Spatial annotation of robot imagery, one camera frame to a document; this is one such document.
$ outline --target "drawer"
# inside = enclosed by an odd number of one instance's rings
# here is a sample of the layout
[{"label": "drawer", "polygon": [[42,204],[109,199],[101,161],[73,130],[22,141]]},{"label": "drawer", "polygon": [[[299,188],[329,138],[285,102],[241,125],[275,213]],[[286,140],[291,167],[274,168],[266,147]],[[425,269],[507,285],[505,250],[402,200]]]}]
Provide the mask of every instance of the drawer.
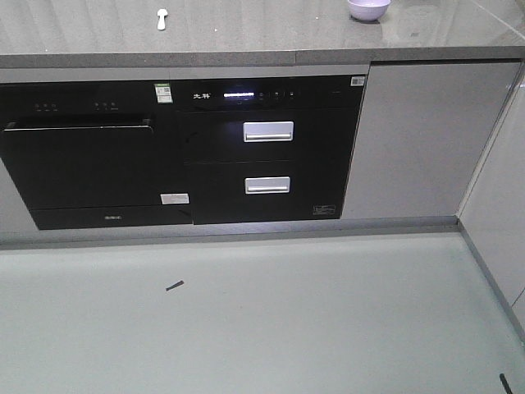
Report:
[{"label": "drawer", "polygon": [[190,164],[194,224],[339,218],[349,158]]},{"label": "drawer", "polygon": [[179,112],[187,163],[295,160],[350,155],[352,108]]}]

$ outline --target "countertop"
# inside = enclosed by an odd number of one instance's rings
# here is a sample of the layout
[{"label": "countertop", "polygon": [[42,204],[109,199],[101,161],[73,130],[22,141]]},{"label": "countertop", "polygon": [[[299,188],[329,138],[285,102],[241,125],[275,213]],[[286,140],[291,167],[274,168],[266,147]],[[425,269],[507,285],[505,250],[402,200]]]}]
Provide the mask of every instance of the countertop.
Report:
[{"label": "countertop", "polygon": [[4,0],[0,68],[525,58],[519,1],[392,0],[362,23],[345,0]]}]

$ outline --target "dishwasher handle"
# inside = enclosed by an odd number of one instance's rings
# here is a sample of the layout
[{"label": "dishwasher handle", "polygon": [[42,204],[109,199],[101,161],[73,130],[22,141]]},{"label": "dishwasher handle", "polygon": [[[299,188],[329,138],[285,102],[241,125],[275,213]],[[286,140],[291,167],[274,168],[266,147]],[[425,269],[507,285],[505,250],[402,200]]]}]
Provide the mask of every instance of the dishwasher handle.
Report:
[{"label": "dishwasher handle", "polygon": [[153,134],[153,127],[151,126],[152,122],[151,119],[141,119],[140,121],[106,121],[106,122],[100,122],[98,123],[82,123],[82,122],[74,122],[72,121],[71,124],[65,124],[64,122],[60,122],[59,124],[49,124],[49,123],[18,123],[15,121],[7,123],[6,127],[3,129],[4,133],[7,132],[23,132],[23,131],[65,131],[65,130],[71,130],[71,131],[100,131],[104,129],[110,129],[110,130],[124,130],[124,129],[132,129],[132,130],[142,130],[147,131],[151,134]]}]

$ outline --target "digital display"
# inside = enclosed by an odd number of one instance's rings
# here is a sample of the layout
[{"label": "digital display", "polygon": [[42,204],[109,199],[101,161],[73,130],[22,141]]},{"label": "digital display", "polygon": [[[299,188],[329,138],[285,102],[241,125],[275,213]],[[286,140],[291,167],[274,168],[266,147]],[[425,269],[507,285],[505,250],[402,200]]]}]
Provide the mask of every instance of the digital display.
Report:
[{"label": "digital display", "polygon": [[232,100],[246,100],[246,99],[252,99],[255,97],[254,92],[240,92],[240,93],[224,93],[225,99],[232,99]]}]

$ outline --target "sticker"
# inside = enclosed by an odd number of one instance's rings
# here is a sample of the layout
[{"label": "sticker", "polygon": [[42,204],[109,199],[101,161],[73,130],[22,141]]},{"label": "sticker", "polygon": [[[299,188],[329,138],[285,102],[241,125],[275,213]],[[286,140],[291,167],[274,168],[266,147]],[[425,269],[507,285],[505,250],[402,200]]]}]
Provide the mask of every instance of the sticker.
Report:
[{"label": "sticker", "polygon": [[314,205],[312,214],[313,215],[335,215],[336,206],[335,205]]},{"label": "sticker", "polygon": [[188,193],[171,193],[161,195],[162,205],[189,204]]},{"label": "sticker", "polygon": [[170,84],[155,84],[155,93],[157,94],[157,103],[159,104],[173,103],[173,98],[171,98]]},{"label": "sticker", "polygon": [[350,86],[364,86],[365,80],[367,80],[366,76],[353,76]]}]

